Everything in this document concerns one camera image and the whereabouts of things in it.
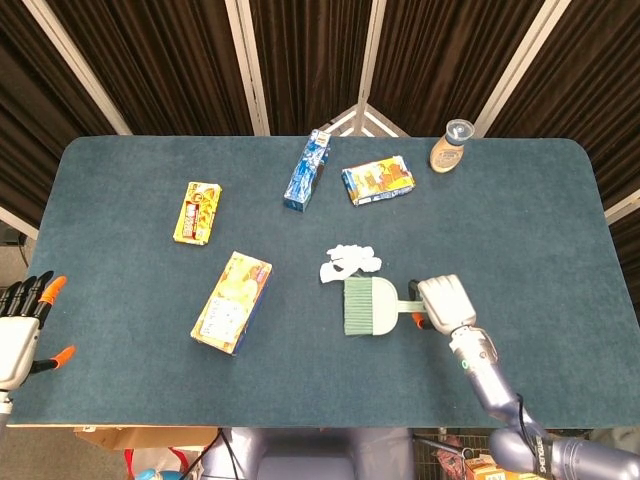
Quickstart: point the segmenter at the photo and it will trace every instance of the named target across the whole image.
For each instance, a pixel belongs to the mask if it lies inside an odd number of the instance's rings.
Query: robotic arm
[[[577,438],[552,438],[524,409],[507,383],[491,338],[475,327],[476,313],[456,275],[418,283],[434,328],[450,336],[482,408],[507,426],[489,438],[494,460],[514,472],[556,480],[638,480],[640,456]]]
[[[48,360],[33,360],[45,320],[67,279],[59,277],[46,289],[53,272],[11,285],[0,296],[0,436],[11,415],[9,397],[29,375],[57,369],[75,353],[70,346]]]

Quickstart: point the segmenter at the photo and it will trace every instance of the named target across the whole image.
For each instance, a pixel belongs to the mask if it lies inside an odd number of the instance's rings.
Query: brush
[[[398,300],[389,280],[349,277],[344,281],[345,335],[384,335],[394,329],[399,313],[416,312],[426,312],[422,302]]]

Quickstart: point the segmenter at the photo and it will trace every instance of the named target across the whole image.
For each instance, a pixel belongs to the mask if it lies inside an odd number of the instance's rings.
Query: dark teal tablecloth
[[[306,213],[282,194],[302,137],[98,137],[66,150],[32,273],[69,282],[39,356],[75,344],[16,394],[38,424],[490,426],[445,337],[410,319],[347,338],[342,285],[318,269],[371,245],[381,275],[457,273],[529,410],[551,427],[640,424],[640,331],[589,159],[568,140],[478,140],[446,175],[435,139],[334,138]],[[417,188],[353,207],[343,167],[403,155]],[[189,181],[224,192],[209,245],[172,239]],[[236,358],[189,337],[231,252],[273,277]]]

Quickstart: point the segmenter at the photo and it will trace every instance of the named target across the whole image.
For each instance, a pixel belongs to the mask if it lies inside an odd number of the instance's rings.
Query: brown curtain
[[[640,322],[640,210],[611,225],[611,236]]]
[[[113,134],[20,0],[0,2],[0,206],[39,226],[64,148]]]
[[[222,0],[49,0],[135,134],[251,135]]]
[[[307,135],[358,101],[371,0],[251,0],[272,135]]]
[[[474,121],[542,3],[388,2],[369,103],[412,136]]]
[[[640,188],[640,2],[571,2],[488,135],[576,140],[605,208]]]

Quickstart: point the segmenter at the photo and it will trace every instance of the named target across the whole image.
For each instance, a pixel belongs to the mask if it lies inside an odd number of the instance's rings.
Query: brush bristles
[[[344,281],[344,334],[373,335],[371,278],[349,277]]]

